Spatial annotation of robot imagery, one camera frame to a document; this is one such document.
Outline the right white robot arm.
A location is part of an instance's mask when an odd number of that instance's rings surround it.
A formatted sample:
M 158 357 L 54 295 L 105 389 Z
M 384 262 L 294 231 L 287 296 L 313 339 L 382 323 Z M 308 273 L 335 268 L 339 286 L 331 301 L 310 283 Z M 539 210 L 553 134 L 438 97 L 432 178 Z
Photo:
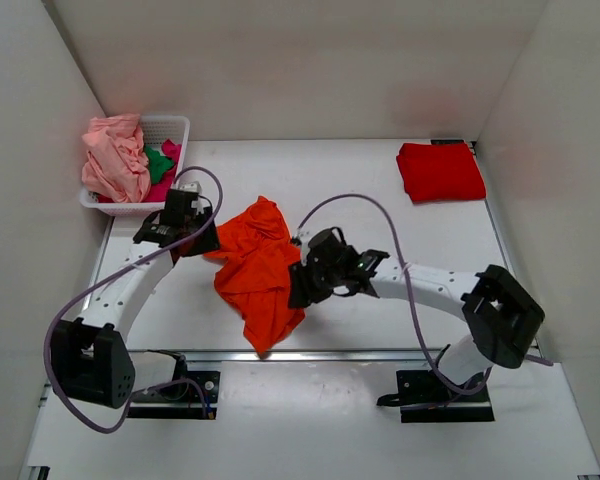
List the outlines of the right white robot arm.
M 289 268 L 289 306 L 304 309 L 333 296 L 403 300 L 449 314 L 468 328 L 461 340 L 431 359 L 429 391 L 440 400 L 466 394 L 470 380 L 494 366 L 517 369 L 545 312 L 508 270 L 452 272 L 400 261 L 387 252 L 358 252 L 338 227 L 292 239 L 299 261 Z

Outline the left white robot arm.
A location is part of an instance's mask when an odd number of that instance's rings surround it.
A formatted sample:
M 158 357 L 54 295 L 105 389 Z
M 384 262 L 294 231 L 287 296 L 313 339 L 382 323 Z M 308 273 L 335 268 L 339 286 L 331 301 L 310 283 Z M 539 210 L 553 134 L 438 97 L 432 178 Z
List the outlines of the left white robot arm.
M 132 354 L 126 340 L 136 317 L 179 259 L 213 252 L 219 238 L 199 183 L 168 191 L 149 214 L 125 257 L 127 273 L 99 288 L 73 321 L 62 320 L 50 341 L 51 367 L 67 397 L 120 408 L 136 391 L 156 387 L 168 398 L 188 389 L 184 357 L 167 350 Z

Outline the orange t shirt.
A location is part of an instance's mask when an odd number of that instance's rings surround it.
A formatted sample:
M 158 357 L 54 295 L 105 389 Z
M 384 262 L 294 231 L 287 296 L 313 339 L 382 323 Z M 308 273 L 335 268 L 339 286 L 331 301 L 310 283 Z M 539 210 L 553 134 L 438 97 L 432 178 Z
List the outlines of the orange t shirt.
M 220 248 L 204 258 L 218 263 L 214 287 L 244 321 L 243 335 L 262 356 L 305 318 L 289 306 L 289 266 L 300 260 L 277 204 L 264 196 L 217 228 Z

